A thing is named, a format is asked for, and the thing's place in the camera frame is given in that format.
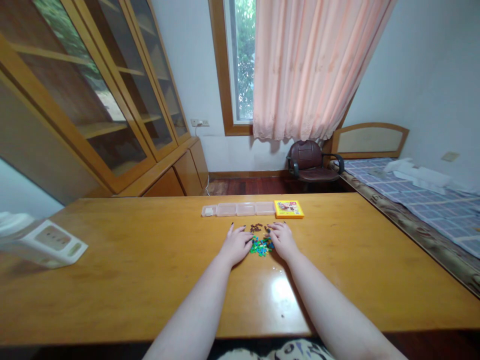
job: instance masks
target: plastic organizer box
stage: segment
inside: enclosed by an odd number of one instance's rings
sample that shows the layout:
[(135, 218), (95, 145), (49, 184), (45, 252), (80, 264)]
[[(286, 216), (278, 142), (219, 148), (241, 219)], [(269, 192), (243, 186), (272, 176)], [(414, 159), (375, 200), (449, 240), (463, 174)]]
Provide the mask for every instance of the plastic organizer box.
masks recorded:
[(201, 210), (203, 217), (253, 216), (273, 215), (275, 205), (273, 201), (265, 202), (224, 202), (218, 205), (206, 205)]

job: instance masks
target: wooden drawer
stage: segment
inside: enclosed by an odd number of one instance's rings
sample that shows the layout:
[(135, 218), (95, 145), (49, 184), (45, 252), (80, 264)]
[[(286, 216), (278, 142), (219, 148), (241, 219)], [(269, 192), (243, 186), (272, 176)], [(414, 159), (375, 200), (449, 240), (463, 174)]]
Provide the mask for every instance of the wooden drawer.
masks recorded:
[(198, 196), (202, 193), (202, 185), (200, 184), (197, 168), (190, 151), (187, 151), (173, 165), (177, 178), (180, 180), (183, 192), (187, 196)]
[(179, 179), (173, 168), (163, 174), (153, 186), (143, 195), (144, 197), (171, 197), (185, 196)]
[(209, 180), (209, 170), (207, 168), (207, 162), (205, 161), (202, 143), (200, 141), (197, 141), (195, 144), (193, 144), (192, 147), (190, 147), (190, 152), (193, 158), (193, 162), (195, 163), (196, 172), (198, 173), (201, 187), (205, 188)]

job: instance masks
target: wooden table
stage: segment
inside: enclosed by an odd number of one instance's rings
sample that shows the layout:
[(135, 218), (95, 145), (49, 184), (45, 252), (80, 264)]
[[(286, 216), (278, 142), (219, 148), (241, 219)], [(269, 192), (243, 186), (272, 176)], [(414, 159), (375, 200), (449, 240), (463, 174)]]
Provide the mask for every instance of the wooden table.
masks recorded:
[[(301, 251), (383, 332), (480, 328), (480, 302), (356, 193), (82, 199), (52, 220), (90, 248), (43, 270), (0, 255), (0, 344), (151, 341), (217, 254), (232, 223), (203, 205), (300, 201), (287, 220)], [(275, 254), (233, 269), (219, 338), (314, 331)]]

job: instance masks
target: white wall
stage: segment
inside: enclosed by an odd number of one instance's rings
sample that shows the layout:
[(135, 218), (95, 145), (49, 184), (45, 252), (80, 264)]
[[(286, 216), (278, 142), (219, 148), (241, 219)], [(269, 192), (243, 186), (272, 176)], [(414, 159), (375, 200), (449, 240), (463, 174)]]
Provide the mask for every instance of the white wall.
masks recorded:
[(383, 122), (409, 129), (407, 112), (475, 1), (398, 0), (343, 126)]
[(286, 168), (290, 141), (225, 136), (220, 105), (209, 2), (153, 0), (158, 26), (190, 132), (190, 119), (208, 119), (197, 134), (210, 172), (267, 171)]
[[(401, 153), (480, 192), (480, 2), (475, 2), (406, 114), (410, 134)], [(441, 160), (460, 153), (454, 162)]]
[(0, 212), (28, 213), (46, 218), (63, 205), (0, 159)]
[[(476, 0), (398, 0), (360, 83), (344, 126), (387, 122), (410, 128), (407, 117), (429, 83), (454, 33)], [(153, 0), (190, 131), (197, 129), (208, 169), (278, 170), (293, 143), (224, 136), (222, 108), (207, 0)]]

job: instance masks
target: bed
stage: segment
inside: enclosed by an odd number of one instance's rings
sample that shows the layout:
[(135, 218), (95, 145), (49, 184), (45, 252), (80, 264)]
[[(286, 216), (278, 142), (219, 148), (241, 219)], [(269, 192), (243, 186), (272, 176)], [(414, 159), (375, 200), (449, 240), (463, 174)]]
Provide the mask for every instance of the bed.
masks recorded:
[[(341, 128), (332, 153), (344, 158), (341, 178), (480, 298), (480, 196), (425, 190), (376, 170), (400, 156), (409, 130), (382, 122)], [(330, 168), (338, 170), (331, 161)]]

